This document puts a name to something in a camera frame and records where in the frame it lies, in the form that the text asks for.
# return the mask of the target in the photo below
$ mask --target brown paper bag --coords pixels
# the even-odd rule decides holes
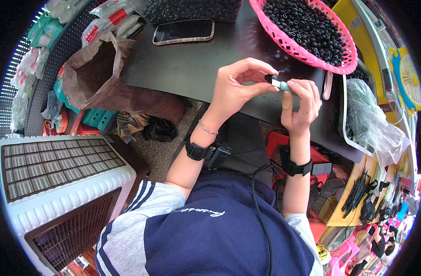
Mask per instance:
[[[121,84],[120,73],[134,43],[109,32],[98,43],[78,50],[64,68],[64,94],[70,105],[78,109],[144,113],[178,125],[184,104],[177,96]]]

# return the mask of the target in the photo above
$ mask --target yellow wooden shelf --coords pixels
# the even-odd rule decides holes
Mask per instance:
[[[349,196],[351,189],[353,188],[355,180],[362,174],[363,168],[365,167],[368,169],[368,175],[373,179],[373,176],[376,171],[376,167],[378,166],[377,157],[369,157],[368,155],[364,155],[360,163],[355,163],[350,174],[350,177],[347,181],[347,185],[344,189],[344,192],[339,201],[335,201],[334,197],[331,198],[331,204],[335,208],[335,210],[331,210],[330,204],[328,201],[324,203],[322,207],[319,218],[324,221],[327,226],[358,226],[361,225],[361,220],[359,219],[361,215],[361,208],[363,205],[363,199],[358,204],[357,208],[350,212],[350,214],[344,218],[345,212],[341,211],[341,208],[344,206],[344,203]],[[394,180],[394,172],[395,167],[394,165],[390,165],[387,171],[387,175],[385,177],[385,182],[393,183]],[[380,193],[377,206],[379,203],[384,199],[384,196],[387,192],[387,188],[384,188]],[[373,220],[371,223],[376,223],[379,220],[379,215]]]

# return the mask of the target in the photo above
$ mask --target gray sleeve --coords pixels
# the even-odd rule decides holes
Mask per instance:
[[[319,258],[318,249],[316,248],[315,239],[313,238],[312,231],[310,230],[310,224],[308,219],[304,214],[293,214],[284,218],[287,223],[293,228],[293,230],[301,236],[302,240],[306,243],[310,251],[312,251],[313,256],[315,257],[315,262],[313,263],[312,272],[310,276],[323,275],[323,268],[321,265],[321,260]]]
[[[142,181],[124,213],[109,222],[100,233],[95,253],[99,274],[148,275],[143,240],[146,220],[175,211],[185,202],[183,193],[175,187]]]

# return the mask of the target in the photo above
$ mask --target small electric fan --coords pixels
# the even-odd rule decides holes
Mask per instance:
[[[389,48],[392,55],[393,73],[401,92],[408,115],[421,110],[421,85],[412,58],[406,47]]]

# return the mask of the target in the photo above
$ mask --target dark table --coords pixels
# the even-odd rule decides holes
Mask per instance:
[[[148,24],[136,38],[124,65],[123,84],[169,92],[203,102],[212,100],[213,85],[220,67],[252,57],[279,70],[278,80],[313,80],[323,91],[325,71],[308,66],[289,56],[265,32],[249,1],[245,0],[235,23],[215,22],[210,41],[155,46],[155,27]],[[318,118],[311,124],[312,141],[337,152],[355,163],[363,153],[346,144],[338,134],[339,93],[342,76],[335,75],[332,96],[323,100]],[[245,104],[241,113],[274,125],[281,125],[281,93],[267,93]],[[295,109],[299,99],[293,97]]]

